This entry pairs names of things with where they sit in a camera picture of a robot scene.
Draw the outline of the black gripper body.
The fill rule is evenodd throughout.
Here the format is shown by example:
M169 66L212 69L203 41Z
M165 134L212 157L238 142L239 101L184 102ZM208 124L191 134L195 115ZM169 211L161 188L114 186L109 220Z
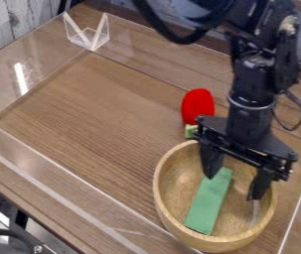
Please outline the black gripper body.
M200 147L203 143L215 145L226 156L254 166L256 172L267 167L274 172L274 182L287 181L299 155L271 130L276 96L258 100L232 94L228 102L228 117L200 115L196 118L195 138Z

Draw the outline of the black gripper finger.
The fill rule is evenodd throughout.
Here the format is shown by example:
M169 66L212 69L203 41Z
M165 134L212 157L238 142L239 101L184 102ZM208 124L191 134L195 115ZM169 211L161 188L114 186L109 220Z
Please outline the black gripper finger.
M212 180L224 166L224 152L212 144L201 144L201 161L207 177Z
M274 181L274 172L267 167L260 167L258 169L256 176L250 185L247 199L260 200L271 187L272 181Z

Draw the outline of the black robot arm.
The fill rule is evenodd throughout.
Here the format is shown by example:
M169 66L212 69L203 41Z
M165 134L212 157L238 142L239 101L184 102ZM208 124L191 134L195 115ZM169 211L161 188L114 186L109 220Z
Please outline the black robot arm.
M132 1L156 31L179 45L195 43L219 26L227 28L234 70L228 117L199 115L195 138L208 178L219 173L224 156L256 168L247 198L259 200L274 182L290 178L299 160L271 130L279 120L279 96L300 102L290 91L300 72L298 7L292 0L173 0L177 13L195 28L191 35L180 36L148 0Z

